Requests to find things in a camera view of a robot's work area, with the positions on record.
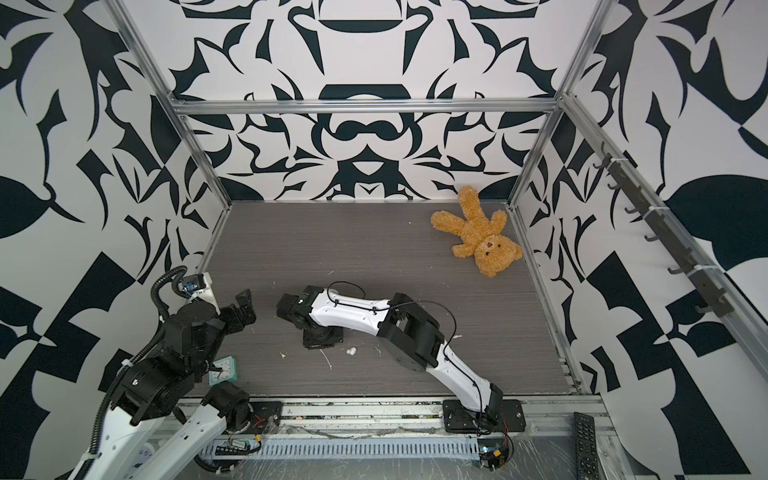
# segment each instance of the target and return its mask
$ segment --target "gray wooden floor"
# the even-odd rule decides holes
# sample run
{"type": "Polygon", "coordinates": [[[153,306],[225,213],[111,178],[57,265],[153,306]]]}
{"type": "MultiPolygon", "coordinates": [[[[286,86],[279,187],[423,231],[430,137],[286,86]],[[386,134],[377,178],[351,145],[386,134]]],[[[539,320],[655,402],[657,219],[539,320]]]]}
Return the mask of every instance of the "gray wooden floor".
{"type": "MultiPolygon", "coordinates": [[[[245,288],[253,293],[256,323],[228,336],[219,351],[235,357],[237,385],[264,396],[448,394],[429,374],[398,366],[374,336],[345,331],[343,344],[307,350],[302,333],[275,316],[284,293],[347,280],[370,299],[401,292],[444,303],[458,320],[460,337],[451,347],[505,394],[567,392],[523,260],[495,278],[483,276],[472,258],[451,254],[458,237],[432,229],[437,210],[460,214],[458,204],[235,204],[208,271],[219,304],[245,288]],[[357,354],[347,355],[352,346],[357,354]]],[[[509,225],[505,234],[514,239],[509,225]]],[[[352,286],[334,288],[358,295],[352,286]]],[[[450,317],[438,306],[425,308],[449,336],[450,317]]],[[[200,384],[191,395],[206,391],[200,384]]]]}

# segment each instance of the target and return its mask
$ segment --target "metal hook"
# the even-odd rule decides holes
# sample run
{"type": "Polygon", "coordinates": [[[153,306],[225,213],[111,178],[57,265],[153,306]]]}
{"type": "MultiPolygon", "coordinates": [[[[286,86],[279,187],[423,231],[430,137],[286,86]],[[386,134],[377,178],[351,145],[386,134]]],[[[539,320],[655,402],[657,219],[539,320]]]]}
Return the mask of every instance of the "metal hook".
{"type": "Polygon", "coordinates": [[[606,155],[605,158],[603,158],[603,161],[600,162],[599,165],[592,164],[592,167],[597,168],[598,170],[600,170],[601,168],[606,168],[608,165],[611,164],[610,158],[611,158],[610,155],[606,155]]]}

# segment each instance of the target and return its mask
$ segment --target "black and white patterned wall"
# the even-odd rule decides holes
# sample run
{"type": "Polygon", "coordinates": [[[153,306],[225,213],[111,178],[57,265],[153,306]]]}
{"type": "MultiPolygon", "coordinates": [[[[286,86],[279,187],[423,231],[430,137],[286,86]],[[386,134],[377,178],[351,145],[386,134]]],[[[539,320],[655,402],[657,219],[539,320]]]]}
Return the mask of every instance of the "black and white patterned wall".
{"type": "Polygon", "coordinates": [[[99,2],[0,0],[0,111],[0,478],[54,478],[222,207],[99,2]]]}
{"type": "Polygon", "coordinates": [[[506,199],[545,114],[205,115],[190,119],[238,200],[506,199]]]}
{"type": "MultiPolygon", "coordinates": [[[[620,0],[576,88],[764,316],[766,20],[765,2],[620,0]]],[[[598,163],[564,118],[520,206],[586,386],[643,478],[762,478],[768,384],[695,310],[700,295],[667,272],[676,264],[598,163]]]]}
{"type": "MultiPolygon", "coordinates": [[[[552,97],[595,0],[126,0],[182,100],[552,97]]],[[[198,117],[235,200],[507,198],[540,114],[198,117]]]]}

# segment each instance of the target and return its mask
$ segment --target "remote control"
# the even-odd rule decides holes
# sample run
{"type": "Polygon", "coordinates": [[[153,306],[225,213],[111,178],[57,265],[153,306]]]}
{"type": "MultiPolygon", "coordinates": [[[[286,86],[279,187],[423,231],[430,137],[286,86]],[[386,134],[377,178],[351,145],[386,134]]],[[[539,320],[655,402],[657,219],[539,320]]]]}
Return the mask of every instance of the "remote control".
{"type": "Polygon", "coordinates": [[[594,440],[594,419],[574,412],[576,426],[576,479],[600,480],[598,444],[594,440]]]}

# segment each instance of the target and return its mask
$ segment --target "teddy bear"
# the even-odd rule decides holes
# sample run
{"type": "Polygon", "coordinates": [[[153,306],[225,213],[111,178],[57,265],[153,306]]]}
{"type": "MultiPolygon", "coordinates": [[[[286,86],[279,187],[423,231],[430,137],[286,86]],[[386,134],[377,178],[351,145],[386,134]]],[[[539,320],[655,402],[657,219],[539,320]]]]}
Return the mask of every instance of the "teddy bear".
{"type": "Polygon", "coordinates": [[[507,214],[504,211],[495,212],[488,220],[480,208],[477,190],[469,185],[465,185],[458,192],[458,203],[462,206],[467,220],[445,211],[432,214],[432,226],[435,229],[458,235],[464,242],[453,246],[455,257],[466,258],[474,255],[475,264],[489,277],[496,276],[496,273],[522,258],[522,248],[502,235],[507,223],[507,214]]]}

